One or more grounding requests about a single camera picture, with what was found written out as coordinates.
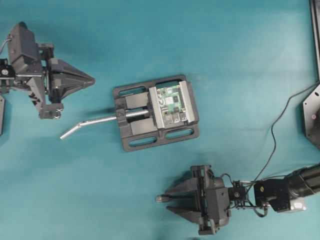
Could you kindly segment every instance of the green circuit board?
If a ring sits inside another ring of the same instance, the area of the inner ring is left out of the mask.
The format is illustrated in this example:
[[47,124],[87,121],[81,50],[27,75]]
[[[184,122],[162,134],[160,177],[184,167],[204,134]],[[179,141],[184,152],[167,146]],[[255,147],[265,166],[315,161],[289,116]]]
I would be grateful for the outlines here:
[[187,120],[180,85],[158,88],[157,99],[165,125]]

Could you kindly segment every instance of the teal surface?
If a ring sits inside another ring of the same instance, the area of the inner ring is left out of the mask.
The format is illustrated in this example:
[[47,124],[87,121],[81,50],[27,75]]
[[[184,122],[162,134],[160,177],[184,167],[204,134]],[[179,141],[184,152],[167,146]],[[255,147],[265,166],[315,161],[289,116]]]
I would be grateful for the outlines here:
[[[25,21],[55,56],[96,78],[67,97],[60,120],[40,120],[23,92],[6,95],[0,137],[0,239],[176,240],[198,227],[155,203],[191,165],[252,180],[273,148],[269,128],[288,97],[316,82],[308,0],[2,0],[0,36]],[[124,152],[105,116],[117,86],[185,74],[200,137]],[[264,176],[316,164],[294,99],[275,127],[278,149]],[[319,239],[320,195],[295,214],[234,210],[228,226],[202,239]]]

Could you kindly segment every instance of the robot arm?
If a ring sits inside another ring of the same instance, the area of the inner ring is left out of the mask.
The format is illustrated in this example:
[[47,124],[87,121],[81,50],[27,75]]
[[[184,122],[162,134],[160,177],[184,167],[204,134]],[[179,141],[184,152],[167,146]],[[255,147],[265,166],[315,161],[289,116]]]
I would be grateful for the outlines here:
[[[41,119],[59,119],[64,109],[62,99],[95,83],[93,77],[54,58],[51,43],[36,43],[34,33],[24,22],[13,27],[6,41],[10,65],[7,59],[0,59],[0,94],[26,91]],[[46,103],[46,95],[51,104]],[[0,129],[4,107],[0,103]]]
[[[192,178],[168,189],[156,201],[163,203],[193,198],[193,207],[166,208],[198,224],[199,235],[214,235],[221,227],[226,226],[231,217],[231,209],[253,209],[259,217],[267,215],[269,206],[278,213],[305,211],[307,207],[304,197],[320,192],[320,164],[295,170],[283,179],[262,179],[256,183],[231,181],[232,187],[225,186],[223,175],[214,176],[210,165],[192,166],[190,170]],[[247,187],[252,184],[255,205],[247,194]],[[258,209],[262,209],[264,213],[258,212]]]

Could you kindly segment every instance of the screw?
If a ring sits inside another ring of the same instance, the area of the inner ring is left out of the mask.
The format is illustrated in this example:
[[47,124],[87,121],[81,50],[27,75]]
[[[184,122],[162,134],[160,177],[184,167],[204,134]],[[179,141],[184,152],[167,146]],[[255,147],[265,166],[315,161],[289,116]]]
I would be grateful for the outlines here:
[[2,69],[1,74],[2,75],[8,75],[9,71],[7,69]]

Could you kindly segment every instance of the metal bracket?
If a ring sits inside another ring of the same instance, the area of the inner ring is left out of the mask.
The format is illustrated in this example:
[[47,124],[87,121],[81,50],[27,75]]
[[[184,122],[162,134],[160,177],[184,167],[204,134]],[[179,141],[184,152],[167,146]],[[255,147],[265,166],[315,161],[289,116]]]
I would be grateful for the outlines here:
[[[310,0],[311,21],[313,28],[314,50],[316,58],[317,77],[320,77],[320,0]],[[303,101],[305,137],[320,149],[320,86]]]

